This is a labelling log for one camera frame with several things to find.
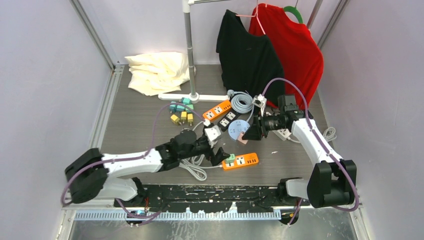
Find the pink charger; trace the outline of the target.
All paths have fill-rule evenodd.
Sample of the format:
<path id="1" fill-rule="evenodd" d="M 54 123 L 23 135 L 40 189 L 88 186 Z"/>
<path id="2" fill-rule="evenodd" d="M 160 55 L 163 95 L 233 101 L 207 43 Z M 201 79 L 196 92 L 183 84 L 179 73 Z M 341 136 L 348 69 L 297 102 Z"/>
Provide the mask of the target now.
<path id="1" fill-rule="evenodd" d="M 240 143 L 242 143 L 242 144 L 244 144 L 244 145 L 246 145 L 248 143 L 248 140 L 243 139 L 244 134 L 245 133 L 242 131 L 239 134 L 239 136 L 237 137 L 237 141 L 240 142 Z"/>

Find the round blue power strip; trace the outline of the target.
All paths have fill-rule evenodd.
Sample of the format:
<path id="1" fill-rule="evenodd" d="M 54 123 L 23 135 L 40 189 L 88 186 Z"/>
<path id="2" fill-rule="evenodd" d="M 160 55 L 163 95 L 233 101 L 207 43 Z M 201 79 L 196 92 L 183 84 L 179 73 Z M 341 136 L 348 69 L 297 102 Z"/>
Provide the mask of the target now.
<path id="1" fill-rule="evenodd" d="M 236 141 L 241 133 L 245 133 L 250 127 L 250 124 L 242 119 L 232 121 L 228 126 L 228 134 L 233 141 Z"/>

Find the orange power strip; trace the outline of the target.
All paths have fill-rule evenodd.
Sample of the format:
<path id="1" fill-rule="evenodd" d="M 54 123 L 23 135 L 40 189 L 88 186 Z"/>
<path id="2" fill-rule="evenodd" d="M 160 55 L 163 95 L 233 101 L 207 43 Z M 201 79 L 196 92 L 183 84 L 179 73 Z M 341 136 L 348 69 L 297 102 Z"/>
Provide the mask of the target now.
<path id="1" fill-rule="evenodd" d="M 222 162 L 222 168 L 225 171 L 234 170 L 244 167 L 250 167 L 257 165 L 259 163 L 259 158 L 256 153 L 247 153 L 242 155 L 236 155 L 234 163 L 225 163 Z"/>
<path id="2" fill-rule="evenodd" d="M 231 102 L 229 100 L 225 100 L 215 107 L 211 108 L 210 110 L 203 113 L 203 118 L 213 122 L 217 120 L 218 118 L 223 117 L 225 114 L 227 114 L 232 109 Z"/>

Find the white usb power strip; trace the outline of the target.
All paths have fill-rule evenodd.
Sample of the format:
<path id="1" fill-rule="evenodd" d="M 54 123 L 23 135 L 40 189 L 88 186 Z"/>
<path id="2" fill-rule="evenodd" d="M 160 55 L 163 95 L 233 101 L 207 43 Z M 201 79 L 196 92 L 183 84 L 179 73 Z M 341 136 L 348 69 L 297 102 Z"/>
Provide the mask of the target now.
<path id="1" fill-rule="evenodd" d="M 273 133 L 276 134 L 281 140 L 286 141 L 292 134 L 288 129 L 279 129 L 273 130 Z"/>

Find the black power strip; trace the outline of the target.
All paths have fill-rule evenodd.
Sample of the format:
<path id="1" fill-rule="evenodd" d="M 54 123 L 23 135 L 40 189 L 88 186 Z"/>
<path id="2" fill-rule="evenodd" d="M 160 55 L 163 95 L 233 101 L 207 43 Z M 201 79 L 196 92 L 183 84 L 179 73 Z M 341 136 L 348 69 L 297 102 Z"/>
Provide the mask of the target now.
<path id="1" fill-rule="evenodd" d="M 217 125 L 222 132 L 226 132 L 229 128 L 230 123 L 234 122 L 240 117 L 240 113 L 231 109 L 229 112 L 225 113 L 223 117 L 218 121 Z"/>

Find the yellow usb charger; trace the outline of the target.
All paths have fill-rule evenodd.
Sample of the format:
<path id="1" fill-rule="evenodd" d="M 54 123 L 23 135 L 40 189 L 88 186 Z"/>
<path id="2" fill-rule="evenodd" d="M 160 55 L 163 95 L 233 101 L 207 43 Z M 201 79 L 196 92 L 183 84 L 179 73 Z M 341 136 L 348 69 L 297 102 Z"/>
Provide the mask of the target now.
<path id="1" fill-rule="evenodd" d="M 182 124 L 181 119 L 175 114 L 171 115 L 170 119 L 177 126 Z"/>

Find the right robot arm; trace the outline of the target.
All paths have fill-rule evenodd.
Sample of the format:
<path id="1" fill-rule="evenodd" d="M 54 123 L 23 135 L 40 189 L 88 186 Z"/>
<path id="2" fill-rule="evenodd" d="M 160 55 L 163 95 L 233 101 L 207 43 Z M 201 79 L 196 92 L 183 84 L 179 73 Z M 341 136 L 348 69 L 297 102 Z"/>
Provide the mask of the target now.
<path id="1" fill-rule="evenodd" d="M 314 165 L 308 180 L 283 178 L 277 186 L 277 198 L 283 205 L 304 199 L 314 208 L 359 204 L 356 191 L 357 167 L 352 160 L 344 160 L 336 153 L 318 130 L 308 110 L 301 110 L 294 95 L 278 97 L 279 114 L 265 113 L 266 98 L 259 94 L 253 98 L 254 115 L 243 140 L 260 141 L 270 131 L 288 130 L 300 142 Z"/>

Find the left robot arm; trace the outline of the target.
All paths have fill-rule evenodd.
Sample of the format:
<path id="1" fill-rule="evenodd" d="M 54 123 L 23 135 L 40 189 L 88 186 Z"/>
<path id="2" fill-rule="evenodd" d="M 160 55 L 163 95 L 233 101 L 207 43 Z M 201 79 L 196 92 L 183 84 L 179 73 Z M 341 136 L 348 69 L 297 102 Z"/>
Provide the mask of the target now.
<path id="1" fill-rule="evenodd" d="M 63 198 L 62 205 L 82 204 L 103 197 L 141 206 L 146 200 L 141 182 L 123 179 L 124 176 L 169 171 L 183 160 L 197 156 L 219 166 L 230 157 L 222 147 L 214 152 L 221 135 L 220 129 L 214 126 L 205 128 L 200 137 L 194 131 L 184 129 L 168 142 L 142 152 L 106 154 L 99 148 L 90 148 L 64 170 L 67 185 L 63 195 L 69 193 L 70 201 Z"/>

